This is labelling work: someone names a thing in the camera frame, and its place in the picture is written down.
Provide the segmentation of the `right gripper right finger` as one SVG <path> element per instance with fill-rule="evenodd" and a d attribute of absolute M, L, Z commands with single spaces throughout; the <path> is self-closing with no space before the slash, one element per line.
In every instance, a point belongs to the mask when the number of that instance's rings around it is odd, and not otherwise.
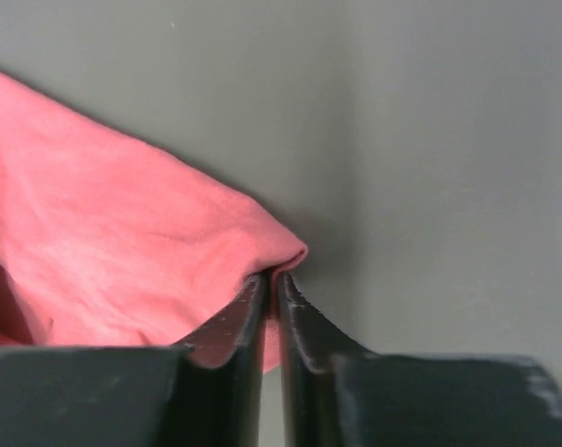
<path fill-rule="evenodd" d="M 533 359 L 378 354 L 276 286 L 290 446 L 561 446 L 562 392 Z"/>

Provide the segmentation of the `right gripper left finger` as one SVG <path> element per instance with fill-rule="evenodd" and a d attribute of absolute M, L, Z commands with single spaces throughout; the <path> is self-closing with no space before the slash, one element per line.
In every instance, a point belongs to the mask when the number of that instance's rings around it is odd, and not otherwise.
<path fill-rule="evenodd" d="M 254 446 L 267 280 L 170 346 L 0 348 L 0 446 Z"/>

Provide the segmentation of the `salmon pink t shirt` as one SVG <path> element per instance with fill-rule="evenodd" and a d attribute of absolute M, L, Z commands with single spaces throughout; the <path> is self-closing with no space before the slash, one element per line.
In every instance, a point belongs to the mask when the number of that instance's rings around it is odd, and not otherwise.
<path fill-rule="evenodd" d="M 0 73 L 0 345 L 170 345 L 306 252 L 252 198 Z"/>

